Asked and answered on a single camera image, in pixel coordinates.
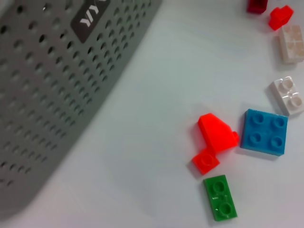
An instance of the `2x2 blue brick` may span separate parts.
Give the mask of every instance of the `2x2 blue brick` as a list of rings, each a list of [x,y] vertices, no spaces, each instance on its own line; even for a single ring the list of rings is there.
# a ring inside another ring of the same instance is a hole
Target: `2x2 blue brick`
[[[248,109],[241,148],[281,156],[285,151],[288,117]]]

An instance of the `white lego brick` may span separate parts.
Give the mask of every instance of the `white lego brick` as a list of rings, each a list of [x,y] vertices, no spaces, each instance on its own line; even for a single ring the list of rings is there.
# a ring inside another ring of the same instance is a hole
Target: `white lego brick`
[[[304,111],[303,99],[290,76],[274,81],[271,89],[285,115],[290,116]]]
[[[279,39],[284,62],[304,61],[304,42],[300,26],[283,26],[279,31]]]

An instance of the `gray plastic basket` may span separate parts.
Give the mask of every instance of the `gray plastic basket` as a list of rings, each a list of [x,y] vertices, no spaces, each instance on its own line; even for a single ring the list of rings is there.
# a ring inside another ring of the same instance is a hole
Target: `gray plastic basket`
[[[2,15],[0,213],[35,197],[105,100],[160,3],[16,0]]]

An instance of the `lego brick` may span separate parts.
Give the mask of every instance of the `lego brick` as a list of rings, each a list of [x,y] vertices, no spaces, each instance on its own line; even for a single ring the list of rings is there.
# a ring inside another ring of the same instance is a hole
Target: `lego brick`
[[[238,145],[238,133],[218,119],[214,114],[203,115],[198,121],[199,128],[204,136],[207,147],[215,154]]]
[[[192,162],[202,175],[219,165],[219,160],[209,149],[204,149],[200,154],[196,155],[192,159]]]
[[[284,62],[304,61],[304,42],[300,26],[283,26],[279,31],[279,39]]]
[[[284,154],[288,117],[248,109],[241,140],[241,148],[268,153]]]
[[[292,17],[293,13],[294,13],[293,9],[287,5],[282,7],[281,9],[279,7],[275,8],[270,13],[269,26],[273,30],[277,30],[281,28],[283,25],[287,24],[287,22]]]
[[[207,178],[204,185],[214,220],[223,221],[238,216],[225,175]]]
[[[274,81],[270,88],[285,115],[290,116],[304,111],[302,97],[290,76]]]
[[[267,9],[268,0],[248,0],[247,12],[262,14]]]

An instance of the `1x2 green brick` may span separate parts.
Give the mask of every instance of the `1x2 green brick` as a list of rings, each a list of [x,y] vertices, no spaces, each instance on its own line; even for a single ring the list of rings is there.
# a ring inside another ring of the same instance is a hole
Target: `1x2 green brick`
[[[237,217],[225,175],[204,180],[214,220],[223,221]]]

